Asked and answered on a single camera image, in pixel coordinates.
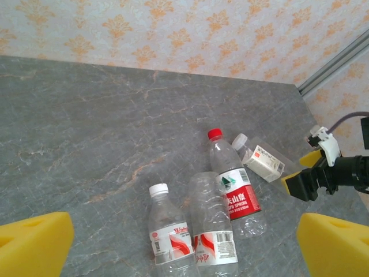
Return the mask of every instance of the white label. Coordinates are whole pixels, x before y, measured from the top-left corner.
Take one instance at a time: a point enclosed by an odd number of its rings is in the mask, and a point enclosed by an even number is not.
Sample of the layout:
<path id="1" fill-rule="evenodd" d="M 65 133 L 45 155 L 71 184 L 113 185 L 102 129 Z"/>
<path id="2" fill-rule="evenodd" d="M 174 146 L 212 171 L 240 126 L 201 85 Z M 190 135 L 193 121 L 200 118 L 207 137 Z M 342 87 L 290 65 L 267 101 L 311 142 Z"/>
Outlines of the white label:
<path id="1" fill-rule="evenodd" d="M 284 170 L 284 163 L 259 145 L 251 157 L 243 157 L 242 163 L 268 183 L 280 178 Z"/>
<path id="2" fill-rule="evenodd" d="M 202 233 L 194 237 L 197 266 L 237 263 L 232 231 Z"/>
<path id="3" fill-rule="evenodd" d="M 194 253 L 186 222 L 151 232 L 150 240 L 156 264 L 164 264 Z"/>

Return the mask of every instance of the gray marble surface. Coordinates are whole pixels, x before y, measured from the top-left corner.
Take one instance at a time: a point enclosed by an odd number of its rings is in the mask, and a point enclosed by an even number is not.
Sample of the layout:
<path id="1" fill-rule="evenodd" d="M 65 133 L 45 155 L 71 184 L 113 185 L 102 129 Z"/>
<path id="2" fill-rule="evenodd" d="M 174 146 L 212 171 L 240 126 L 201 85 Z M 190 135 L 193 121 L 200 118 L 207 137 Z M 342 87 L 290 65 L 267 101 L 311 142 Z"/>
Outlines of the gray marble surface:
<path id="1" fill-rule="evenodd" d="M 187 212 L 190 177 L 210 170 L 210 128 L 298 160 L 315 124 L 294 85 L 13 57 L 0 57 L 0 97 L 0 224 L 69 212 L 62 276 L 155 276 L 148 187 L 168 183 Z M 352 189 L 304 203 L 250 178 L 269 230 L 236 241 L 241 276 L 308 276 L 304 212 L 369 224 Z"/>

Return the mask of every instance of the red bottle cap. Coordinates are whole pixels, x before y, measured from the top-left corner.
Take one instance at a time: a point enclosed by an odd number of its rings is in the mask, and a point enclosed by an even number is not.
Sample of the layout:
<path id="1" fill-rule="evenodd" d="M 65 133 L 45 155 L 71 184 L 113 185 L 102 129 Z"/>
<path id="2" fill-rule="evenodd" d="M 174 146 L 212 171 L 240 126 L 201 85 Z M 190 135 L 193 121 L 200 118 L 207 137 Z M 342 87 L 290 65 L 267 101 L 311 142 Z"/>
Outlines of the red bottle cap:
<path id="1" fill-rule="evenodd" d="M 223 135 L 223 133 L 221 132 L 221 129 L 219 129 L 219 128 L 208 131 L 209 140 L 212 140 L 213 138 L 218 137 L 218 136 L 222 136 L 222 135 Z"/>

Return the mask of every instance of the white bottle cap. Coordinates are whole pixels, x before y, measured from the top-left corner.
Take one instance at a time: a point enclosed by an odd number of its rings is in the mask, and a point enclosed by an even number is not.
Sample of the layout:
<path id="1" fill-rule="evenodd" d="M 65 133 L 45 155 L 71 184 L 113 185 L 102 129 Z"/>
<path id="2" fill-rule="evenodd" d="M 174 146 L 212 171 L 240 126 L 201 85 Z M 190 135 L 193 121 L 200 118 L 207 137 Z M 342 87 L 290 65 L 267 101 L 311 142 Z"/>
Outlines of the white bottle cap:
<path id="1" fill-rule="evenodd" d="M 247 141 L 247 136 L 241 133 L 238 136 L 236 136 L 235 140 L 232 143 L 232 147 L 236 149 L 236 151 L 238 151 L 241 149 L 242 146 L 244 146 L 246 141 Z"/>
<path id="2" fill-rule="evenodd" d="M 168 186 L 167 184 L 157 184 L 157 185 L 153 185 L 149 188 L 150 191 L 150 196 L 151 198 L 154 196 L 157 196 L 158 194 L 162 194 L 162 193 L 168 193 Z"/>

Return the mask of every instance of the plastic water bottle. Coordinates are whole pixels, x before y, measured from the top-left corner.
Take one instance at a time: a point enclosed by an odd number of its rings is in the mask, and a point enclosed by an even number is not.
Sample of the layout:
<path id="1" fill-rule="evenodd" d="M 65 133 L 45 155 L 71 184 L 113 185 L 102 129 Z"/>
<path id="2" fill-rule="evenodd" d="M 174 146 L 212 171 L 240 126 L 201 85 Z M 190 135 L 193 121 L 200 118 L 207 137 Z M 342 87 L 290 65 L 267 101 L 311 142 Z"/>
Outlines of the plastic water bottle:
<path id="1" fill-rule="evenodd" d="M 219 175 L 204 172 L 193 176 L 189 196 L 195 258 L 201 276 L 237 276 L 228 203 Z"/>
<path id="2" fill-rule="evenodd" d="M 223 139 L 220 129 L 209 131 L 208 137 L 212 142 L 210 163 L 225 186 L 235 237 L 249 238 L 263 234 L 266 231 L 265 218 L 240 157 Z"/>
<path id="3" fill-rule="evenodd" d="M 149 190 L 149 232 L 158 277 L 199 277 L 185 216 L 169 200 L 167 184 Z"/>
<path id="4" fill-rule="evenodd" d="M 280 178 L 302 170 L 302 166 L 286 158 L 259 137 L 249 139 L 241 133 L 234 139 L 232 147 L 247 168 L 284 193 L 287 191 Z"/>

